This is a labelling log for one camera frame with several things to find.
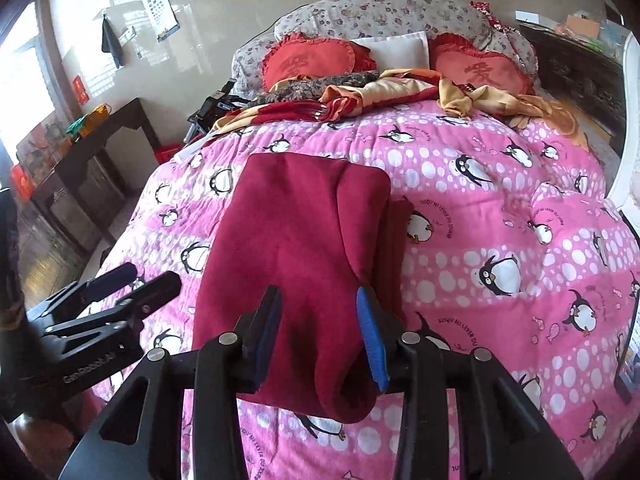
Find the dark red fleece sweater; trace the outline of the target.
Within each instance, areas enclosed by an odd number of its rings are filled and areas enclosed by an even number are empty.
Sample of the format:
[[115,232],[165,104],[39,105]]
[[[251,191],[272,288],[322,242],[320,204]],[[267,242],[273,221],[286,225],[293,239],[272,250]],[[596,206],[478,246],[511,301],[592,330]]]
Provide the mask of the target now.
[[282,320],[255,401],[344,424],[364,419],[377,394],[357,292],[373,288],[383,309],[401,315],[412,210],[380,168],[294,153],[250,156],[206,261],[193,347],[232,330],[277,286]]

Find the dark wooden side table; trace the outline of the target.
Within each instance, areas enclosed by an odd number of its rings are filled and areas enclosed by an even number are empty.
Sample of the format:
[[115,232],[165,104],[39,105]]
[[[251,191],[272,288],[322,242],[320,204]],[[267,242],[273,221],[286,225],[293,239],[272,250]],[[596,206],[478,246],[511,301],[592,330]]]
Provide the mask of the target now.
[[90,181],[92,177],[91,165],[94,165],[105,170],[107,179],[112,182],[115,192],[121,200],[126,200],[131,195],[132,189],[125,182],[113,159],[108,156],[106,151],[107,142],[122,129],[132,132],[141,130],[151,149],[152,161],[157,162],[155,153],[162,147],[162,144],[160,144],[160,139],[148,114],[146,114],[142,99],[134,98],[115,110],[88,136],[75,142],[70,151],[36,186],[30,198],[43,219],[52,226],[58,235],[70,243],[70,246],[81,257],[89,257],[92,249],[82,244],[80,239],[58,218],[53,211],[53,205],[61,197],[69,198],[75,203],[81,214],[87,218],[93,229],[100,233],[100,237],[111,245],[115,244],[110,224],[98,214],[92,203],[88,202],[87,196],[82,192],[82,187]]

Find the pink penguin quilt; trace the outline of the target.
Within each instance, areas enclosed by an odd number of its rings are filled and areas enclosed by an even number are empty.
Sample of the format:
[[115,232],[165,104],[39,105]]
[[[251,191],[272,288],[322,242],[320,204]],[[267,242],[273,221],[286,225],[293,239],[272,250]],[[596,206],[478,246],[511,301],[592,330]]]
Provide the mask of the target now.
[[[372,110],[338,124],[280,120],[217,136],[152,173],[104,266],[133,263],[145,284],[172,271],[180,296],[153,314],[145,348],[193,347],[196,297],[218,223],[250,156],[343,159],[390,176],[413,210],[400,269],[401,315],[444,349],[488,348],[553,428],[586,478],[639,416],[614,388],[639,290],[639,245],[597,157],[541,120],[514,130],[435,101]],[[344,424],[239,404],[254,479],[387,479],[399,396],[376,396]]]

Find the black tripod device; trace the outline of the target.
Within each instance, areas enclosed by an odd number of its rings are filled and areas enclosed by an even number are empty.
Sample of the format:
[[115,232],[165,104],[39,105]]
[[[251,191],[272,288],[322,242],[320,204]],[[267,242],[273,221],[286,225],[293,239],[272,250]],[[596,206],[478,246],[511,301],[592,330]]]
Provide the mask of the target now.
[[208,96],[198,110],[188,117],[189,129],[183,138],[183,144],[188,145],[200,136],[209,133],[214,123],[224,115],[239,110],[248,103],[242,96],[233,94],[235,80],[229,79],[221,89],[212,96]]

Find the dark hanging cloth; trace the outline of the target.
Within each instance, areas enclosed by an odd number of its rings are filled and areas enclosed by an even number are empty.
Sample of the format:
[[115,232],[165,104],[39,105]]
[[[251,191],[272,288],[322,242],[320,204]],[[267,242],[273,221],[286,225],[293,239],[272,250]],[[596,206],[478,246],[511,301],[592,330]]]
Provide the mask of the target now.
[[122,46],[120,45],[118,36],[114,32],[111,22],[105,14],[102,15],[101,50],[103,53],[108,53],[112,56],[116,68],[124,66]]

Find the dark brown patterned cloth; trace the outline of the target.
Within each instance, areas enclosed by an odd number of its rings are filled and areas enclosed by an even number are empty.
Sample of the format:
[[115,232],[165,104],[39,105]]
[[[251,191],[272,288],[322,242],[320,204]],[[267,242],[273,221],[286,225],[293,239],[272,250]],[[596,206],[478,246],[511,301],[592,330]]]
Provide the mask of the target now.
[[321,78],[298,77],[278,81],[268,91],[259,93],[245,108],[280,102],[318,101],[329,86],[362,88],[378,80],[378,70],[350,73]]

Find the red yellow patterned blanket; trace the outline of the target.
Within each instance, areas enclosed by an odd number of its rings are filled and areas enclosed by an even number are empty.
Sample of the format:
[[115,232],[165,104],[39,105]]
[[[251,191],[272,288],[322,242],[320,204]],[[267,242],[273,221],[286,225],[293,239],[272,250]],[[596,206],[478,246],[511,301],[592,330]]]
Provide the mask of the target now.
[[512,94],[491,86],[474,89],[458,86],[434,70],[386,70],[378,80],[362,88],[329,86],[318,101],[294,101],[245,108],[219,118],[210,129],[224,136],[249,126],[297,120],[298,122],[344,122],[381,107],[435,101],[447,118],[469,119],[478,110],[504,120],[514,130],[541,120],[562,138],[588,150],[589,143],[575,116],[560,102],[534,94]]

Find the left red heart cushion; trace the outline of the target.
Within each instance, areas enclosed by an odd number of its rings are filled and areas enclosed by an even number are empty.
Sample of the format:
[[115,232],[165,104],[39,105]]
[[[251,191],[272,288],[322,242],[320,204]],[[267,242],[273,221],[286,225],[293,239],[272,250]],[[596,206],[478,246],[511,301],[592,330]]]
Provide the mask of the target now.
[[277,42],[264,56],[262,88],[270,90],[285,79],[323,78],[376,70],[366,47],[345,39],[307,38],[293,32]]

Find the red heart cushion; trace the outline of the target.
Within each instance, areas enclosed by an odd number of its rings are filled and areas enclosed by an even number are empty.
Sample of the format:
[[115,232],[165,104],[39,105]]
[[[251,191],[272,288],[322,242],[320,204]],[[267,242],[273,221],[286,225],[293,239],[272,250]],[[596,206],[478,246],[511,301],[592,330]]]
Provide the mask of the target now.
[[307,38],[293,32],[277,42],[264,56],[262,88],[270,90],[285,79],[323,78],[376,70],[366,47],[345,39]]
[[471,41],[450,32],[428,44],[431,69],[458,86],[491,86],[512,94],[532,94],[533,83],[512,58],[478,50]]

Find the floral grey pillow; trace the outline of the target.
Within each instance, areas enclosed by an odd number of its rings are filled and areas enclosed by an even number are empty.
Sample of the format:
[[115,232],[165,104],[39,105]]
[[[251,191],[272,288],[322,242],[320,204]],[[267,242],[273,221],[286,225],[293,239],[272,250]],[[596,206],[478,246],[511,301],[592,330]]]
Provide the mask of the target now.
[[358,39],[425,32],[433,39],[451,32],[483,52],[512,58],[536,84],[538,58],[533,45],[515,28],[500,22],[484,1],[458,0],[319,0],[303,4],[277,19],[234,52],[233,91],[250,99],[262,91],[262,59],[284,36]]

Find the white small pillow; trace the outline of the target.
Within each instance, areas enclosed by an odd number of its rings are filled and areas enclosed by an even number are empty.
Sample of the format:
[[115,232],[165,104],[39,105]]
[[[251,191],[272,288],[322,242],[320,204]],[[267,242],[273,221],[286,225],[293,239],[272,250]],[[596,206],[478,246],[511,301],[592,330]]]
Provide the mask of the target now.
[[401,36],[368,37],[352,42],[370,51],[370,58],[380,72],[395,68],[430,68],[430,51],[425,32]]

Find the dark carved wooden headboard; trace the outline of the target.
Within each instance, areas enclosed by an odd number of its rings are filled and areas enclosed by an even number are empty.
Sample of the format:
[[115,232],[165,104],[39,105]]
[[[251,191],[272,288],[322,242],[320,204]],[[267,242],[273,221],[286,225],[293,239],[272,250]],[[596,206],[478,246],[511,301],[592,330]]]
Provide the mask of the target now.
[[533,45],[541,85],[565,98],[608,132],[608,144],[623,155],[626,100],[623,67],[608,56],[535,24],[518,23]]

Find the right red heart cushion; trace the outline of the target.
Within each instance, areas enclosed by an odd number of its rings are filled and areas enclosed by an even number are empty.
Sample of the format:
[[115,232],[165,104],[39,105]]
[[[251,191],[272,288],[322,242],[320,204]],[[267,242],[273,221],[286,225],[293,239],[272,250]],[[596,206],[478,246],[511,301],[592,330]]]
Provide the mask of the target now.
[[512,94],[532,94],[533,83],[512,58],[478,50],[471,41],[450,32],[428,44],[431,69],[458,86],[491,86]]

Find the red wall sticker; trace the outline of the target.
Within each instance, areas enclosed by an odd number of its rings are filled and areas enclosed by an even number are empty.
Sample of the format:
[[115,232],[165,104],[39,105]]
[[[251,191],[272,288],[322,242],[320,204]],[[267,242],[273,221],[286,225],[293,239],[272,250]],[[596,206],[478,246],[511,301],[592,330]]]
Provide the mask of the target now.
[[90,96],[84,85],[84,82],[81,79],[81,76],[76,75],[72,79],[72,89],[80,106],[84,106],[89,102]]

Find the eye chart wall poster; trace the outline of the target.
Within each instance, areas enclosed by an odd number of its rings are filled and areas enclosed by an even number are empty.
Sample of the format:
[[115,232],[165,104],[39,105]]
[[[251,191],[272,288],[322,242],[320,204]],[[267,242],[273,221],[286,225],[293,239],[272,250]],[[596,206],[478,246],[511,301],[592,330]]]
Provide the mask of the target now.
[[169,0],[141,0],[156,40],[162,42],[176,32],[179,22]]

